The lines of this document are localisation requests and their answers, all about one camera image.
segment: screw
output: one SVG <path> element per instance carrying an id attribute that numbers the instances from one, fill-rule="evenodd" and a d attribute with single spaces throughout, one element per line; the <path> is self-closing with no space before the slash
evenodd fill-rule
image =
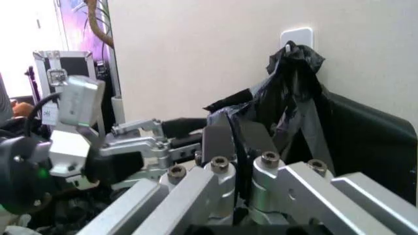
<path id="1" fill-rule="evenodd" d="M 225 173 L 228 171 L 229 161 L 226 157 L 218 156 L 212 158 L 212 161 L 210 162 L 210 167 L 212 168 L 212 171 L 215 173 Z"/>
<path id="2" fill-rule="evenodd" d="M 308 166 L 312 168 L 316 173 L 320 174 L 322 177 L 325 177 L 326 170 L 328 170 L 328 166 L 323 161 L 318 159 L 309 160 Z"/>
<path id="3" fill-rule="evenodd" d="M 41 200 L 35 200 L 33 202 L 33 205 L 36 206 L 36 207 L 40 206 L 41 204 L 42 204 Z"/>
<path id="4" fill-rule="evenodd" d="M 202 151 L 194 152 L 194 162 L 196 163 L 196 165 L 202 164 Z"/>
<path id="5" fill-rule="evenodd" d="M 168 169 L 167 176 L 168 181 L 176 185 L 186 176 L 186 168 L 182 165 L 174 165 Z"/>
<path id="6" fill-rule="evenodd" d="M 17 163 L 21 163 L 21 162 L 23 162 L 24 160 L 23 160 L 23 158 L 21 157 L 21 156 L 15 156 L 14 158 L 13 158 L 13 160 L 15 161 L 15 162 L 17 162 Z"/>
<path id="7" fill-rule="evenodd" d="M 267 167 L 267 168 L 276 168 L 279 166 L 279 160 L 280 160 L 280 155 L 275 153 L 275 152 L 271 152 L 271 151 L 267 151 L 264 152 L 261 155 L 261 162 Z"/>
<path id="8" fill-rule="evenodd" d="M 73 170 L 75 170 L 75 165 L 74 165 L 74 164 L 69 165 L 69 166 L 67 167 L 67 170 L 68 170 L 68 171 L 73 171 Z"/>

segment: metal clamp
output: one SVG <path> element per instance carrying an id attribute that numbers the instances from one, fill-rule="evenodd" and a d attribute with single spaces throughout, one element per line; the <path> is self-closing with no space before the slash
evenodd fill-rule
<path id="1" fill-rule="evenodd" d="M 157 119 L 147 121 L 132 121 L 124 124 L 119 124 L 112 127 L 112 133 L 115 136 L 119 136 L 140 128 L 144 131 L 152 131 L 156 139 L 165 139 L 162 122 Z"/>
<path id="2" fill-rule="evenodd" d="M 157 148 L 157 140 L 154 137 L 136 137 L 123 140 L 115 140 L 106 143 L 100 149 L 102 156 L 110 156 L 128 152 L 141 152 L 145 158 L 155 157 L 151 149 Z"/>
<path id="3" fill-rule="evenodd" d="M 67 71 L 65 69 L 48 69 L 46 71 L 48 83 L 52 87 L 61 87 L 66 85 L 68 79 Z"/>

